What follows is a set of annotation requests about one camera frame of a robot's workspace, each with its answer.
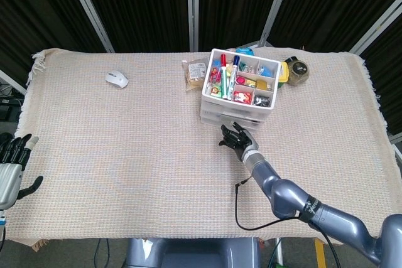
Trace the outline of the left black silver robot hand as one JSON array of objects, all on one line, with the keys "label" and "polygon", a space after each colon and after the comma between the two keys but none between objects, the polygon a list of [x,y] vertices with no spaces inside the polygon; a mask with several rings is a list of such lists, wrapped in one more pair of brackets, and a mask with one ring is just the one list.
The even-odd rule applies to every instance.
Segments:
[{"label": "left black silver robot hand", "polygon": [[31,186],[21,189],[24,171],[38,141],[32,134],[16,138],[10,133],[1,134],[1,211],[8,210],[41,186],[43,176],[38,176]]}]

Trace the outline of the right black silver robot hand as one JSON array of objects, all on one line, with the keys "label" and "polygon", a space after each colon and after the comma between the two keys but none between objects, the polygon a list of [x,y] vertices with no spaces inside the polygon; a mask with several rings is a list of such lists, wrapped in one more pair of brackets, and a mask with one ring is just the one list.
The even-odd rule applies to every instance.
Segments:
[{"label": "right black silver robot hand", "polygon": [[227,146],[234,150],[238,160],[243,161],[245,154],[248,151],[257,151],[259,146],[252,134],[241,125],[233,122],[233,130],[230,130],[224,124],[221,125],[222,140],[219,142],[219,146]]}]

